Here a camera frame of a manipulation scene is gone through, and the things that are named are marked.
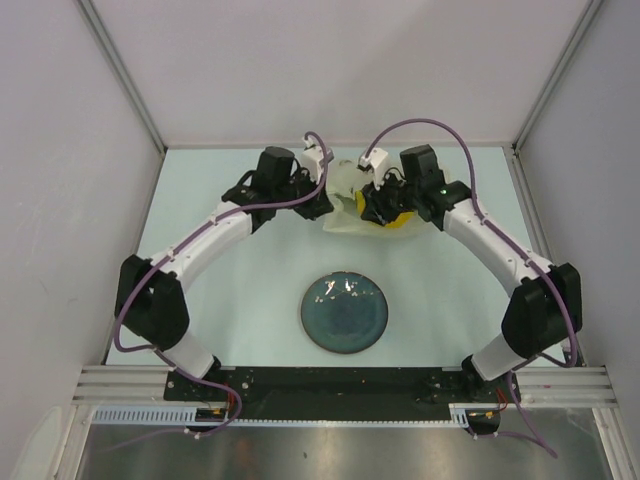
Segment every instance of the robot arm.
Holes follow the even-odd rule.
[[[580,276],[574,267],[554,266],[507,235],[527,253],[528,259],[517,255],[485,225],[491,216],[480,203],[484,218],[477,215],[471,190],[459,181],[445,183],[429,145],[400,154],[404,178],[391,173],[388,159],[387,152],[379,148],[372,151],[371,158],[360,159],[363,170],[374,171],[374,181],[362,190],[365,205],[361,217],[384,226],[402,212],[416,211],[423,220],[465,245],[495,275],[510,297],[501,333],[463,362],[463,368],[478,384],[502,376],[567,336],[558,304],[531,262],[547,274],[560,292],[574,331],[582,328]]]
[[[197,378],[219,368],[219,360],[189,330],[184,294],[212,261],[271,220],[277,208],[293,208],[303,218],[312,220],[332,211],[324,189],[303,203],[296,201],[318,187],[323,157],[322,150],[315,145],[310,145],[299,160],[289,150],[268,147],[260,155],[256,170],[247,172],[229,189],[211,216],[186,237],[191,240],[184,248],[177,251],[172,246],[147,260],[136,255],[129,257],[120,270],[116,316],[121,314],[141,279],[152,268],[157,271],[124,313],[123,325]],[[292,174],[294,162],[299,166]],[[245,185],[249,177],[251,183]],[[265,208],[271,204],[280,207]]]

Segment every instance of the gray floor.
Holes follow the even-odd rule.
[[[590,410],[538,411],[559,453],[511,438],[474,442],[462,430],[231,428],[194,441],[166,434],[113,452],[101,449],[151,431],[94,426],[79,480],[611,479]],[[502,429],[524,431],[517,412]]]

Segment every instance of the curved purple cable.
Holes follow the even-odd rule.
[[[440,127],[442,129],[446,130],[447,132],[449,132],[456,139],[456,141],[460,144],[460,147],[464,151],[464,155],[465,155],[465,158],[467,160],[467,165],[469,167],[469,181],[470,181],[470,184],[471,184],[470,185],[470,187],[471,187],[471,204],[473,205],[473,210],[475,211],[476,215],[478,216],[478,218],[480,218],[480,220],[484,223],[484,225],[486,225],[502,241],[504,241],[507,245],[509,245],[509,247],[518,256],[520,256],[520,258],[522,258],[526,262],[526,264],[529,265],[531,267],[531,269],[533,269],[533,271],[538,274],[538,276],[540,276],[540,278],[542,278],[542,281],[547,285],[547,287],[551,291],[551,294],[553,295],[553,298],[556,301],[556,303],[558,304],[558,307],[560,308],[560,312],[562,313],[562,318],[564,319],[565,325],[567,327],[567,334],[568,334],[568,337],[569,337],[569,345],[570,345],[570,348],[571,348],[571,352],[570,352],[570,356],[569,356],[568,361],[566,363],[563,363],[563,362],[561,362],[559,360],[556,360],[555,358],[547,355],[546,353],[542,353],[542,354],[540,354],[540,356],[545,358],[546,360],[548,360],[548,361],[560,366],[560,367],[564,367],[564,368],[574,367],[576,365],[577,361],[578,361],[578,340],[576,338],[576,333],[575,333],[575,330],[574,330],[574,327],[573,327],[573,322],[571,321],[571,316],[570,316],[569,311],[567,309],[567,306],[566,306],[566,304],[565,304],[565,302],[564,302],[564,300],[562,298],[562,295],[558,291],[557,287],[553,284],[553,282],[551,281],[549,276],[546,274],[546,272],[540,267],[540,265],[538,265],[536,262],[534,262],[529,257],[529,255],[527,255],[527,253],[524,250],[522,250],[522,248],[520,248],[520,246],[518,246],[518,244],[515,243],[511,239],[511,237],[509,237],[509,235],[507,235],[504,231],[502,231],[491,220],[487,219],[485,214],[480,209],[480,205],[478,204],[478,194],[477,194],[477,190],[476,190],[476,172],[475,172],[475,168],[473,166],[473,159],[471,158],[471,152],[469,151],[469,147],[467,146],[467,144],[464,141],[464,139],[458,134],[458,132],[456,132],[449,125],[447,125],[445,123],[442,123],[442,122],[440,122],[438,120],[430,119],[430,118],[411,118],[411,119],[408,119],[408,120],[403,120],[401,122],[394,123],[393,125],[385,128],[382,132],[380,132],[378,134],[378,136],[373,140],[373,142],[371,142],[369,147],[367,147],[367,149],[364,152],[364,156],[368,157],[371,154],[371,151],[380,142],[380,140],[382,140],[382,138],[386,134],[388,134],[389,132],[395,130],[396,128],[402,127],[404,125],[409,125],[409,124],[414,124],[414,123],[426,123],[426,124],[429,124],[429,125],[435,125],[437,127]],[[536,357],[531,358],[529,360],[526,360],[522,364],[520,364],[517,367],[515,367],[513,370],[510,370],[507,373],[507,377],[506,377],[507,378],[507,384],[509,386],[509,393],[511,394],[511,399],[512,399],[513,403],[515,404],[516,408],[518,409],[518,412],[520,412],[520,415],[522,416],[522,419],[526,423],[527,427],[529,427],[529,430],[531,431],[531,433],[533,433],[535,438],[530,437],[530,436],[525,435],[525,434],[522,434],[522,433],[518,433],[518,432],[499,432],[497,436],[515,437],[515,438],[522,438],[522,439],[528,440],[528,441],[533,442],[536,445],[539,445],[542,448],[544,448],[549,453],[549,455],[551,455],[553,458],[558,458],[558,454],[549,446],[549,444],[544,440],[544,438],[542,438],[542,436],[540,435],[540,433],[536,429],[535,425],[533,424],[533,422],[529,418],[529,415],[527,414],[527,412],[525,412],[524,408],[522,408],[522,405],[520,404],[520,401],[516,397],[515,391],[513,389],[513,381],[512,381],[513,380],[513,372],[518,370],[518,369],[520,369],[520,368],[522,368],[522,367],[524,367],[524,366],[526,366],[526,365],[528,365],[533,360],[535,360],[535,358]],[[496,435],[477,435],[477,437],[480,437],[480,438],[495,438]]]
[[[302,196],[300,198],[296,198],[295,200],[290,200],[290,201],[287,201],[287,202],[259,203],[259,204],[255,204],[255,205],[246,205],[246,206],[242,206],[242,207],[232,208],[231,210],[223,212],[220,215],[216,216],[215,220],[213,220],[213,221],[208,220],[207,222],[203,223],[200,227],[198,227],[193,233],[188,235],[182,242],[180,242],[173,249],[173,255],[179,254],[182,250],[187,248],[196,238],[198,238],[200,235],[202,235],[204,232],[206,232],[209,228],[211,228],[214,225],[216,225],[219,221],[224,220],[227,217],[230,217],[231,215],[235,215],[236,213],[239,213],[239,212],[250,212],[250,211],[253,211],[253,210],[291,208],[291,207],[295,207],[297,205],[300,205],[300,204],[302,204],[302,203],[304,203],[304,202],[306,202],[308,200],[311,200],[312,198],[314,198],[318,194],[320,194],[320,192],[322,192],[322,190],[325,188],[325,185],[327,183],[327,174],[328,174],[328,171],[329,171],[329,162],[331,161],[333,153],[330,152],[329,150],[327,150],[327,146],[325,145],[325,143],[322,140],[322,138],[320,137],[320,135],[318,135],[317,133],[315,133],[313,131],[309,131],[309,132],[306,132],[304,134],[305,140],[308,140],[310,137],[315,139],[315,141],[318,143],[318,145],[320,146],[320,148],[322,150],[322,175],[320,177],[320,181],[318,183],[318,186],[311,193],[308,193],[307,195],[304,195],[304,196]],[[142,350],[155,350],[155,346],[152,345],[152,344],[137,345],[135,347],[125,347],[124,345],[122,345],[122,342],[120,341],[120,333],[121,333],[121,330],[122,330],[122,325],[124,323],[124,319],[127,316],[127,313],[129,312],[129,309],[133,305],[133,302],[135,301],[136,297],[140,294],[142,289],[147,285],[149,280],[151,280],[151,278],[156,274],[156,272],[158,272],[158,270],[160,270],[170,260],[171,260],[171,257],[169,255],[165,255],[165,257],[163,257],[158,263],[153,265],[151,267],[151,269],[149,269],[149,271],[140,279],[138,284],[134,287],[134,289],[131,291],[131,293],[127,297],[127,300],[124,302],[124,305],[122,306],[122,309],[120,310],[120,313],[118,314],[118,317],[116,318],[115,325],[114,325],[114,332],[113,332],[113,343],[114,343],[114,345],[116,347],[116,350],[118,350],[119,352],[131,353],[131,352],[139,352],[139,351],[142,351]],[[242,399],[241,399],[240,395],[238,394],[238,392],[236,392],[234,389],[232,389],[230,387],[227,387],[226,385],[222,385],[220,383],[210,382],[210,381],[207,381],[207,380],[203,380],[201,378],[197,378],[197,377],[191,375],[189,372],[186,372],[185,370],[182,370],[181,368],[176,367],[161,352],[156,350],[155,353],[165,363],[167,363],[171,367],[175,367],[176,371],[180,375],[182,375],[183,377],[191,380],[192,382],[199,383],[201,385],[205,385],[205,386],[208,386],[208,387],[224,390],[225,392],[228,392],[231,395],[233,395],[235,397],[236,401],[238,402],[235,413],[228,420],[226,420],[224,423],[220,424],[218,427],[216,427],[214,430],[211,430],[210,432],[201,433],[200,437],[207,437],[209,435],[212,435],[214,433],[217,433],[217,432],[220,432],[220,431],[226,429],[231,422],[233,422],[234,420],[236,420],[240,416],[240,413],[242,411]],[[139,441],[143,441],[143,440],[146,440],[148,438],[151,438],[151,437],[154,437],[156,435],[163,434],[163,433],[183,432],[183,431],[184,430],[182,430],[182,429],[163,429],[163,430],[158,430],[156,432],[152,432],[150,434],[143,435],[142,437],[138,437],[138,438],[129,440],[127,442],[120,443],[118,445],[115,445],[115,446],[110,447],[110,448],[108,448],[106,450],[103,450],[103,451],[115,450],[116,448],[121,448],[123,446],[131,445],[133,443],[137,443]]]

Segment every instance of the purple cable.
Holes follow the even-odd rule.
[[[255,205],[246,205],[246,206],[243,206],[243,207],[232,208],[231,210],[223,212],[220,215],[218,215],[215,218],[214,221],[208,220],[207,222],[202,224],[200,227],[198,227],[193,233],[191,233],[189,236],[187,236],[187,238],[185,238],[182,242],[180,242],[178,244],[178,246],[176,246],[173,249],[173,255],[177,255],[180,252],[182,252],[196,238],[198,238],[200,235],[202,235],[204,232],[206,232],[209,228],[211,228],[214,225],[216,225],[219,221],[224,220],[227,217],[230,217],[231,215],[235,215],[236,213],[239,213],[239,212],[250,212],[250,211],[253,211],[253,210],[283,209],[283,208],[295,207],[295,206],[300,205],[300,204],[302,204],[302,203],[304,203],[304,202],[306,202],[308,200],[311,200],[312,198],[316,197],[320,192],[322,192],[322,190],[325,188],[325,185],[327,183],[327,174],[328,174],[328,171],[329,171],[329,162],[331,161],[333,153],[330,152],[329,150],[327,150],[327,147],[326,147],[324,141],[322,140],[322,138],[317,133],[312,132],[312,131],[306,132],[304,134],[305,140],[308,140],[309,137],[312,137],[313,139],[315,139],[315,141],[318,143],[318,145],[322,149],[322,176],[320,177],[320,182],[318,183],[318,186],[311,193],[308,193],[307,195],[304,195],[304,196],[302,196],[300,198],[297,198],[295,200],[290,200],[290,201],[287,201],[287,202],[259,203],[259,204],[255,204]],[[133,302],[135,301],[136,297],[140,294],[142,289],[146,286],[146,284],[149,282],[149,280],[151,280],[151,278],[156,274],[156,272],[158,272],[158,270],[160,270],[170,260],[171,260],[171,257],[169,255],[166,255],[158,263],[153,265],[151,267],[151,269],[142,277],[140,282],[138,282],[138,284],[131,291],[131,293],[127,297],[127,300],[124,302],[124,305],[122,306],[122,309],[120,310],[120,314],[116,318],[116,322],[115,322],[115,326],[114,326],[114,333],[113,333],[113,343],[114,343],[114,345],[116,347],[116,350],[118,350],[119,352],[123,352],[123,353],[139,352],[139,351],[142,351],[142,350],[155,350],[156,355],[160,359],[162,359],[169,366],[174,367],[176,369],[175,371],[177,371],[183,377],[191,380],[192,382],[199,383],[199,384],[205,385],[207,387],[213,387],[213,388],[217,388],[217,389],[220,389],[220,390],[224,390],[225,392],[230,393],[231,395],[233,395],[236,398],[237,402],[238,402],[238,405],[236,407],[235,413],[229,419],[227,419],[225,422],[223,422],[218,427],[216,427],[214,430],[211,430],[210,432],[206,432],[206,433],[200,433],[200,435],[199,435],[199,437],[207,437],[209,435],[212,435],[213,433],[217,433],[217,432],[220,432],[220,431],[226,429],[231,422],[233,422],[234,420],[236,420],[240,416],[240,413],[242,411],[242,399],[240,398],[240,395],[238,394],[238,392],[236,392],[234,389],[232,389],[230,387],[227,387],[226,385],[222,385],[222,384],[215,383],[215,382],[209,382],[207,380],[203,380],[201,378],[197,378],[197,377],[191,375],[190,373],[186,372],[185,370],[182,370],[181,368],[176,367],[167,357],[165,357],[161,352],[157,351],[155,349],[154,345],[144,344],[144,345],[137,345],[135,347],[125,347],[124,345],[122,345],[122,342],[120,341],[120,332],[122,330],[122,324],[124,322],[124,319],[125,319],[127,313],[129,312],[129,309],[133,305]],[[141,437],[138,437],[138,438],[135,438],[135,439],[132,439],[132,440],[128,440],[126,442],[119,443],[119,444],[114,445],[112,447],[109,447],[108,449],[105,449],[103,451],[112,451],[112,450],[115,450],[117,448],[121,448],[121,447],[124,447],[124,446],[127,446],[127,445],[132,445],[134,443],[137,443],[137,442],[140,442],[140,441],[144,441],[144,440],[147,440],[147,439],[149,439],[151,437],[155,437],[156,435],[161,435],[161,434],[164,434],[164,433],[176,433],[176,432],[183,432],[183,431],[184,431],[183,429],[176,429],[176,428],[157,430],[157,431],[151,432],[151,433],[149,433],[147,435],[143,435]]]
[[[497,225],[495,225],[493,222],[491,222],[491,220],[487,219],[485,214],[480,209],[480,205],[478,204],[478,194],[477,194],[477,190],[476,190],[476,172],[475,172],[475,169],[473,167],[473,159],[471,158],[471,152],[469,151],[469,147],[467,146],[467,144],[464,141],[464,139],[458,134],[458,132],[456,132],[453,128],[451,128],[447,124],[442,123],[442,122],[440,122],[438,120],[430,119],[430,118],[411,118],[411,119],[408,119],[408,120],[403,120],[401,122],[394,123],[390,127],[387,127],[382,132],[380,132],[380,134],[378,134],[378,136],[373,140],[373,142],[371,142],[369,147],[365,150],[364,156],[368,157],[371,154],[372,150],[380,142],[380,140],[382,140],[382,138],[386,134],[388,134],[389,132],[391,132],[391,131],[399,128],[399,127],[402,127],[404,125],[410,125],[410,124],[414,124],[414,123],[426,123],[426,124],[435,125],[437,127],[440,127],[442,129],[446,130],[447,132],[449,132],[457,140],[457,142],[460,144],[460,147],[462,147],[462,150],[464,151],[464,155],[465,155],[466,160],[467,160],[467,165],[469,167],[469,179],[470,179],[470,183],[471,183],[471,204],[473,205],[473,210],[475,211],[476,215],[478,216],[478,218],[480,218],[480,220],[482,221],[482,223],[484,225],[486,225],[501,240],[503,240],[507,245],[509,245],[509,247],[511,247],[511,249],[516,254],[518,254],[520,256],[520,258],[522,258],[526,262],[526,264],[529,265],[533,269],[533,271],[535,271],[538,274],[538,276],[540,276],[540,278],[542,278],[542,281],[547,285],[547,287],[551,291],[551,294],[553,295],[553,298],[557,302],[558,307],[560,308],[560,312],[562,313],[562,318],[564,319],[565,325],[567,327],[567,333],[568,333],[568,337],[569,337],[569,345],[570,345],[570,348],[571,348],[569,360],[566,363],[563,363],[563,362],[561,362],[559,360],[556,360],[555,358],[547,355],[546,353],[542,353],[542,354],[540,354],[540,356],[545,358],[545,359],[547,359],[547,360],[549,360],[550,362],[560,366],[560,367],[564,367],[564,368],[574,367],[576,365],[576,363],[577,363],[577,360],[578,360],[578,341],[577,341],[577,338],[576,338],[575,330],[573,328],[573,322],[571,321],[571,316],[569,315],[569,311],[567,310],[567,306],[564,303],[564,300],[562,299],[562,295],[560,295],[560,292],[558,291],[557,287],[553,284],[553,282],[551,281],[549,276],[546,274],[546,272],[537,263],[535,263],[531,258],[529,258],[529,255],[527,255],[527,253],[524,250],[522,250],[518,246],[518,244],[515,243],[511,239],[511,237],[509,237],[509,235],[507,235]],[[518,401],[518,398],[516,397],[515,391],[513,389],[513,372],[518,370],[518,369],[520,369],[520,368],[522,368],[522,367],[524,367],[524,366],[526,366],[526,365],[528,365],[533,360],[535,360],[535,357],[532,358],[532,359],[524,361],[522,364],[518,365],[513,370],[509,371],[507,373],[506,381],[507,381],[507,384],[508,384],[508,387],[509,387],[509,393],[511,394],[511,399],[512,399],[513,403],[515,404],[516,408],[518,409],[518,412],[520,412],[520,415],[522,416],[522,419],[526,423],[527,427],[529,427],[529,430],[531,431],[531,433],[533,433],[535,438],[529,437],[528,435],[525,435],[525,434],[522,434],[522,433],[518,433],[518,432],[500,432],[497,435],[476,435],[475,433],[473,433],[473,430],[471,430],[471,428],[469,428],[469,431],[474,435],[474,438],[477,438],[477,437],[480,437],[480,438],[495,438],[496,436],[522,438],[522,439],[528,440],[530,442],[533,442],[536,445],[541,446],[553,458],[558,458],[558,454],[549,446],[549,444],[544,440],[544,438],[542,438],[542,436],[538,433],[536,427],[534,426],[533,422],[529,418],[529,415],[527,414],[527,412],[525,412],[524,408],[522,408],[522,405]]]

